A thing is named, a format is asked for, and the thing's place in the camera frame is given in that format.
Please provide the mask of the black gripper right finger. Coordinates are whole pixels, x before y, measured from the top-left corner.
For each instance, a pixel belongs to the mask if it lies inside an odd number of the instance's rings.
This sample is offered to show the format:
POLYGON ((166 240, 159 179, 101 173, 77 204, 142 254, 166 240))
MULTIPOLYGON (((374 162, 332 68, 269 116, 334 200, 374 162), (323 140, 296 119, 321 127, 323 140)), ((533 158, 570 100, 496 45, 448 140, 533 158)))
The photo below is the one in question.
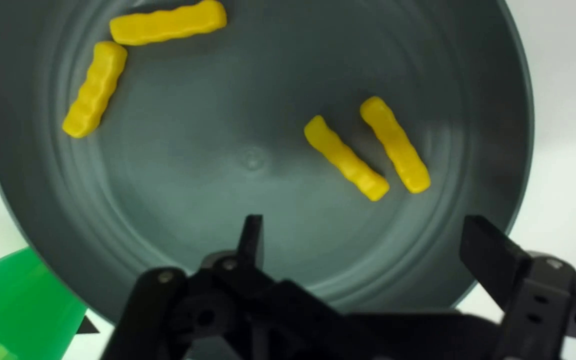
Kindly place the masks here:
POLYGON ((560 360, 576 339, 576 268, 528 254, 483 217, 466 217, 460 261, 504 313, 494 360, 560 360))

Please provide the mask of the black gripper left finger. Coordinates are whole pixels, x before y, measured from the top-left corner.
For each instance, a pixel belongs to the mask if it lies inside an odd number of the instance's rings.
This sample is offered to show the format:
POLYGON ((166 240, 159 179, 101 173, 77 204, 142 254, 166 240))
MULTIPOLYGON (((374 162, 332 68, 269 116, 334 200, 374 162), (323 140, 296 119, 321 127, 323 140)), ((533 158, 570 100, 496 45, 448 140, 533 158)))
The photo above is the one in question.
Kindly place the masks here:
POLYGON ((221 341, 241 360, 332 360, 325 305, 259 268, 263 219, 250 214, 234 253, 210 254, 185 276, 138 276, 101 360, 182 360, 199 341, 221 341))

